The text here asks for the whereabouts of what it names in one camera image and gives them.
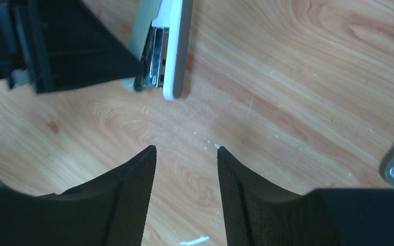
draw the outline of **wooden table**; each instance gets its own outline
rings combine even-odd
[[[86,0],[125,44],[137,0]],[[0,178],[60,193],[148,145],[158,160],[143,245],[225,245],[217,146],[273,183],[388,187],[394,0],[194,0],[186,92],[120,83],[36,96],[0,83]]]

